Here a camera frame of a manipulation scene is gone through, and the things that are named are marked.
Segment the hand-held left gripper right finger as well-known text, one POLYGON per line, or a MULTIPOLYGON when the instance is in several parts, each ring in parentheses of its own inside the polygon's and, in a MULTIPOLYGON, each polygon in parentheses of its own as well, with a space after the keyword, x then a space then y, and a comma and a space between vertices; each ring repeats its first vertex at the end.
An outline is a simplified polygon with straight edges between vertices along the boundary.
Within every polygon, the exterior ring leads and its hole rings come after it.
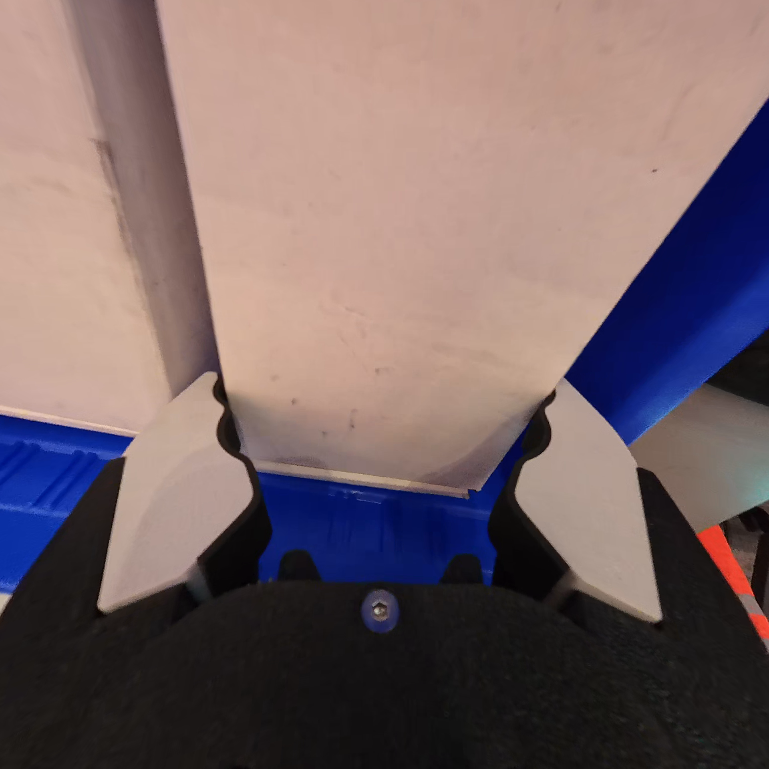
POLYGON ((662 620, 637 463, 566 379, 534 412, 487 533, 496 587, 553 608, 580 593, 662 620))

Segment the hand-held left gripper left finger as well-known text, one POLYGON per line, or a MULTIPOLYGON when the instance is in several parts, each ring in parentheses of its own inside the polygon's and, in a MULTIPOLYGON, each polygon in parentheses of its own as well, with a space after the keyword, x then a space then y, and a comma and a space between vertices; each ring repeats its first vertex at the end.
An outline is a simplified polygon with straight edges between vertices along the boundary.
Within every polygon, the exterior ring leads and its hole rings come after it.
POLYGON ((101 612, 174 585, 200 603, 259 581, 272 525, 220 375, 161 409, 124 459, 101 612))

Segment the blue plastic bin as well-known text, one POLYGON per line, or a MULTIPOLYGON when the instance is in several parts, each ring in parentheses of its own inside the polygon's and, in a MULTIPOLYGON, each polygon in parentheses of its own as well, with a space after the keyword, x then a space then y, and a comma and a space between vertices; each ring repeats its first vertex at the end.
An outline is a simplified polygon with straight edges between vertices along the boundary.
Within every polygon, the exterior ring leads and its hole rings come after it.
MULTIPOLYGON (((567 372, 632 448, 767 332, 768 113, 759 110, 567 372)), ((2 416, 2 596, 131 439, 2 416)), ((334 578, 429 582, 457 552, 491 577, 485 524, 521 453, 456 499, 260 471, 274 534, 262 562, 307 545, 334 578)))

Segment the white cardboard mailer box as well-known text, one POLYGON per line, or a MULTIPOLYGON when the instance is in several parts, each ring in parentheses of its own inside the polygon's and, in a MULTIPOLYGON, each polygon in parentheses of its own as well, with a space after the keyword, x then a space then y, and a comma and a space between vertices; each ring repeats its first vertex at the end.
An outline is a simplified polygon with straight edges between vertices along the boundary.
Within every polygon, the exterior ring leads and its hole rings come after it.
POLYGON ((2 2, 2 413, 135 435, 219 369, 155 2, 2 2))
POLYGON ((479 490, 767 97, 767 2, 158 2, 259 471, 479 490))

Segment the orange traffic cone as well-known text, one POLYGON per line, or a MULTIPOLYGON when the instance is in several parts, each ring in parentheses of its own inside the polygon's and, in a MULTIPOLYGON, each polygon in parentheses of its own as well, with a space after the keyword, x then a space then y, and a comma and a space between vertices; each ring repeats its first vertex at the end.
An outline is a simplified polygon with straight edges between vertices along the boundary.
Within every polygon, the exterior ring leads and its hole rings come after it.
POLYGON ((721 526, 714 525, 697 534, 697 538, 735 592, 759 638, 768 650, 768 620, 759 605, 745 573, 727 541, 721 526))

